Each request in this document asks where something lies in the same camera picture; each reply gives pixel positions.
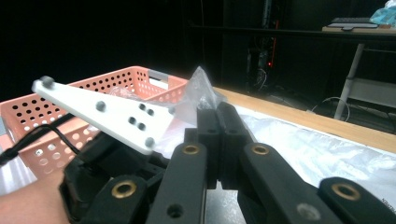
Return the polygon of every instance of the screw hole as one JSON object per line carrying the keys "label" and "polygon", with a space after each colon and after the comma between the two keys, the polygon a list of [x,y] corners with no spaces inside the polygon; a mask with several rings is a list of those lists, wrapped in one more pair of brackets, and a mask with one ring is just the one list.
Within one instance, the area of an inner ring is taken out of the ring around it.
{"label": "screw hole", "polygon": [[266,155],[270,152],[270,149],[268,147],[263,147],[263,146],[254,146],[252,150],[254,153],[259,155]]}
{"label": "screw hole", "polygon": [[199,152],[199,148],[196,146],[186,146],[183,148],[183,152],[186,154],[193,155]]}
{"label": "screw hole", "polygon": [[116,184],[111,190],[113,197],[123,199],[134,194],[136,191],[136,184],[131,180],[124,180]]}
{"label": "screw hole", "polygon": [[180,204],[172,204],[168,207],[166,213],[171,218],[180,218],[183,216],[183,207]]}

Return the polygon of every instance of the black cable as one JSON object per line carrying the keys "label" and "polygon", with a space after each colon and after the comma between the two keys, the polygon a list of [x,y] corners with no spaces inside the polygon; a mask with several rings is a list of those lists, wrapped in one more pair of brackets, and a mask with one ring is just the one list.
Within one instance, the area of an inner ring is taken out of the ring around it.
{"label": "black cable", "polygon": [[70,120],[74,116],[71,114],[66,114],[63,117],[53,121],[51,124],[43,124],[28,134],[26,134],[18,143],[16,143],[13,147],[5,150],[2,154],[0,154],[0,167],[7,164],[9,161],[15,159],[19,155],[19,151],[24,149],[25,147],[32,144],[35,140],[39,139],[40,137],[44,136],[45,134],[49,133],[50,131],[55,132],[61,138],[64,143],[70,147],[70,149],[78,154],[78,149],[70,143],[70,141],[56,128],[57,126],[65,123],[66,121]]}

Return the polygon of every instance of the wire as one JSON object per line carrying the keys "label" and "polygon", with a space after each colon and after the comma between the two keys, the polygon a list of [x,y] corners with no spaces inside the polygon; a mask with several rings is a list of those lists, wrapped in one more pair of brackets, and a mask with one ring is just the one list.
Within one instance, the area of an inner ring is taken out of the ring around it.
{"label": "wire", "polygon": [[264,69],[260,68],[259,70],[262,71],[262,73],[264,74],[264,81],[262,82],[262,84],[259,87],[259,91],[260,91],[262,89],[262,87],[264,86],[265,81],[267,81],[267,73],[264,71]]}
{"label": "wire", "polygon": [[347,116],[346,116],[346,119],[345,119],[344,121],[347,122],[347,120],[349,119],[349,116],[350,116],[350,108],[349,108],[349,105],[347,104],[347,102],[345,102],[344,100],[342,100],[340,97],[329,97],[329,98],[326,98],[326,99],[324,99],[322,102],[320,102],[320,104],[315,105],[314,108],[311,109],[311,111],[314,112],[314,110],[315,110],[319,105],[321,105],[321,104],[323,104],[323,103],[325,103],[325,102],[327,102],[327,101],[333,100],[333,99],[337,99],[337,100],[339,100],[339,101],[344,102],[344,104],[346,104]]}
{"label": "wire", "polygon": [[61,140],[64,141],[64,143],[68,147],[70,147],[70,149],[74,153],[78,154],[79,150],[75,146],[73,146],[73,144],[71,144],[70,141],[55,127],[61,125],[62,123],[66,122],[67,120],[70,120],[73,117],[74,117],[73,115],[68,114],[58,120],[55,120],[54,122],[52,122],[52,124],[42,124],[34,128],[13,147],[5,150],[2,154],[0,154],[0,167],[7,164],[9,161],[13,160],[14,158],[16,158],[19,155],[19,151],[32,144],[35,140],[44,136],[46,133],[49,132],[49,130],[58,134]]}
{"label": "wire", "polygon": [[[390,117],[390,114],[389,114],[388,112],[381,111],[381,110],[374,109],[374,108],[370,108],[370,107],[366,107],[366,106],[365,106],[365,107],[362,107],[362,106],[360,106],[360,105],[353,105],[353,106],[356,106],[358,109],[362,110],[363,112],[365,112],[365,113],[367,113],[367,114],[370,114],[370,115],[373,115],[373,116],[376,116],[376,117],[380,117],[380,118],[383,119],[383,120],[385,120],[385,119],[388,120],[388,121],[390,122],[390,124],[392,125],[392,127],[393,127],[392,133],[395,133],[395,132],[396,132],[395,123],[393,122],[393,119]],[[376,112],[380,112],[380,113],[386,115],[386,118],[384,118],[383,116],[378,115],[378,114],[375,113],[375,112],[369,111],[369,109],[375,110]]]}
{"label": "wire", "polygon": [[274,97],[274,98],[276,98],[276,99],[278,99],[278,100],[280,100],[280,101],[282,101],[282,102],[285,102],[285,103],[286,103],[287,105],[289,105],[290,107],[295,108],[294,105],[292,105],[291,103],[285,101],[285,98],[280,98],[280,97],[277,97],[277,96],[274,96],[274,95],[271,95],[271,96]]}

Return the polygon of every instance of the metal stand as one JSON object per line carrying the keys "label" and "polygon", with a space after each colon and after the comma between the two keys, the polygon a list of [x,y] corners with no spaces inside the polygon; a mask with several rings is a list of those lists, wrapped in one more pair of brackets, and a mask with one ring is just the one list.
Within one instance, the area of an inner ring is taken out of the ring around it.
{"label": "metal stand", "polygon": [[353,58],[352,65],[349,69],[349,74],[346,77],[346,83],[344,84],[343,92],[341,93],[340,102],[338,103],[337,110],[335,111],[335,119],[340,119],[341,115],[343,114],[350,88],[353,83],[353,78],[356,74],[356,69],[358,68],[359,61],[361,60],[361,54],[363,53],[363,49],[364,44],[359,44],[358,48],[356,49],[355,57]]}

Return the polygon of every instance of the floor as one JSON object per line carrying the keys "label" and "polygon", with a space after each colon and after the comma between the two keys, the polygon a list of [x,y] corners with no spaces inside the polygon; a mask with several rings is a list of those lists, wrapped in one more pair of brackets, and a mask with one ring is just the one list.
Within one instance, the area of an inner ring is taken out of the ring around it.
{"label": "floor", "polygon": [[[280,105],[290,106],[300,110],[310,110],[321,116],[333,118],[339,96],[314,102],[296,92],[275,87],[271,91],[262,91],[260,97]],[[379,130],[385,133],[396,134],[396,108],[367,104],[360,101],[348,100],[342,120]]]}

